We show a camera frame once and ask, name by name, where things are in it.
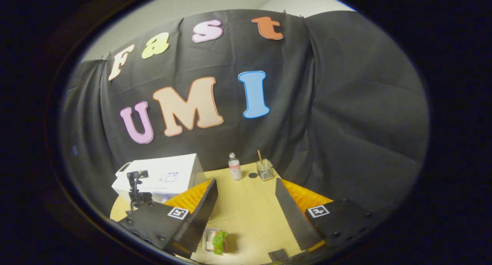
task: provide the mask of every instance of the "wooden stick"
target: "wooden stick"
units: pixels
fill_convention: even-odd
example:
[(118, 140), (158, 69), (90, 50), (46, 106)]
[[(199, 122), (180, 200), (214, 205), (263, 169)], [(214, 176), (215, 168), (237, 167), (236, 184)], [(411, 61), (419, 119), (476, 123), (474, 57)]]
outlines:
[(260, 158), (261, 168), (265, 169), (265, 167), (263, 167), (263, 159), (261, 158), (260, 150), (258, 150), (258, 157)]

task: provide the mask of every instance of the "yellow letter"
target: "yellow letter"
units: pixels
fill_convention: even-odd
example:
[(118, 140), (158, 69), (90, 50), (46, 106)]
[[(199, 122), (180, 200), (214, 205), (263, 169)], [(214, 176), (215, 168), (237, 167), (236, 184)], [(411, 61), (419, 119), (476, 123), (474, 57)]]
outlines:
[(169, 44), (167, 43), (167, 39), (169, 39), (169, 32), (162, 32), (152, 37), (146, 43), (147, 47), (142, 52), (142, 58), (146, 59), (153, 55), (163, 53), (165, 50), (167, 50), (167, 47), (169, 46)]
[(218, 114), (215, 105), (212, 90), (214, 83), (215, 78), (213, 77), (204, 77), (193, 81), (186, 102), (171, 87), (165, 87), (154, 92), (153, 98), (159, 102), (166, 124), (164, 131), (166, 136), (171, 137), (183, 132), (183, 128), (176, 125), (175, 117), (189, 130), (193, 129), (196, 112), (198, 112), (196, 125), (199, 128), (213, 127), (224, 121), (222, 116)]
[(131, 53), (133, 48), (135, 48), (135, 44), (132, 44), (128, 48), (122, 50), (115, 56), (115, 62), (113, 63), (113, 68), (111, 69), (111, 74), (109, 75), (108, 80), (112, 80), (120, 74), (120, 66), (125, 65), (126, 58), (128, 58), (128, 53)]

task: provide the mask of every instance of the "white wall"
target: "white wall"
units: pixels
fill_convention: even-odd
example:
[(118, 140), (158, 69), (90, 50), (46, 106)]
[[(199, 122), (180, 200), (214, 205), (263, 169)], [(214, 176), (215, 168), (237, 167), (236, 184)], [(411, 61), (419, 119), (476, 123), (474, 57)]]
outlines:
[(204, 12), (226, 9), (262, 9), (304, 17), (333, 10), (351, 10), (337, 0), (152, 0), (106, 30), (82, 60), (106, 57), (109, 51), (156, 25)]
[(270, 0), (259, 9), (303, 16), (304, 18), (336, 10), (354, 11), (338, 0)]

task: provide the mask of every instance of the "peach letter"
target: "peach letter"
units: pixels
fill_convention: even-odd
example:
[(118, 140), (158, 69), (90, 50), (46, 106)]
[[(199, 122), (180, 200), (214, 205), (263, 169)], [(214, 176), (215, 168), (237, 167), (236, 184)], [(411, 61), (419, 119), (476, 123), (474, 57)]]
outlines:
[(258, 30), (263, 37), (273, 40), (280, 40), (283, 38), (283, 35), (280, 32), (275, 32), (274, 30), (274, 25), (279, 27), (280, 23), (277, 21), (272, 21), (272, 18), (261, 17), (254, 18), (251, 21), (258, 24)]
[(112, 80), (120, 74), (120, 66), (125, 65), (126, 59), (128, 58), (128, 53), (131, 53), (134, 48), (135, 44), (132, 44), (115, 56), (115, 62), (113, 63), (113, 68), (111, 69), (111, 74), (109, 75), (108, 80)]
[(171, 137), (183, 132), (183, 128), (176, 125), (175, 117), (189, 130), (193, 129), (196, 112), (198, 112), (196, 125), (199, 128), (213, 127), (224, 121), (215, 105), (214, 84), (215, 78), (213, 77), (196, 79), (191, 84), (186, 102), (172, 87), (165, 87), (154, 92), (153, 98), (159, 102), (166, 124), (164, 131), (166, 136)]

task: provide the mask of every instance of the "glass cup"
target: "glass cup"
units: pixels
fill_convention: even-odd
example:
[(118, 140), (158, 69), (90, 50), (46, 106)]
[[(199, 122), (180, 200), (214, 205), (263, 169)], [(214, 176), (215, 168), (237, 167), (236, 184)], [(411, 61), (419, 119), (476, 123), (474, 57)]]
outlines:
[(274, 167), (268, 159), (264, 159), (262, 160), (262, 162), (260, 162), (260, 160), (256, 162), (256, 172), (258, 173), (258, 176), (260, 176), (260, 179), (263, 181), (272, 179), (274, 177)]

